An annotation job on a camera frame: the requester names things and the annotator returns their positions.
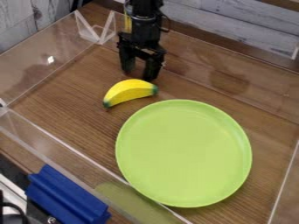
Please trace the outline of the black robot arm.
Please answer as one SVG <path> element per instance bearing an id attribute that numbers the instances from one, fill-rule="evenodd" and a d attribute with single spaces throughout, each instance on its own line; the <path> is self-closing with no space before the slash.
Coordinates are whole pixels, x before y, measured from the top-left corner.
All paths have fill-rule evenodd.
<path id="1" fill-rule="evenodd" d="M 131 31 L 118 33 L 118 49 L 123 71 L 130 74 L 136 58 L 144 61 L 143 80 L 152 81 L 163 67 L 166 50 L 160 46 L 164 0 L 128 0 L 124 10 L 131 19 Z"/>

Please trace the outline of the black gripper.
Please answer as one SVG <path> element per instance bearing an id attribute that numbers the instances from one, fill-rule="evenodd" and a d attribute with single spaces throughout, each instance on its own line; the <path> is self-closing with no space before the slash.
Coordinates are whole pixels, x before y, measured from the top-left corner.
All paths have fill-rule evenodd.
<path id="1" fill-rule="evenodd" d="M 146 61 L 143 80 L 152 81 L 163 67 L 166 50 L 160 46 L 163 28 L 163 15 L 151 17 L 130 16 L 132 32 L 124 30 L 118 34 L 119 57 L 123 71 L 128 74 L 136 67 L 136 58 Z"/>

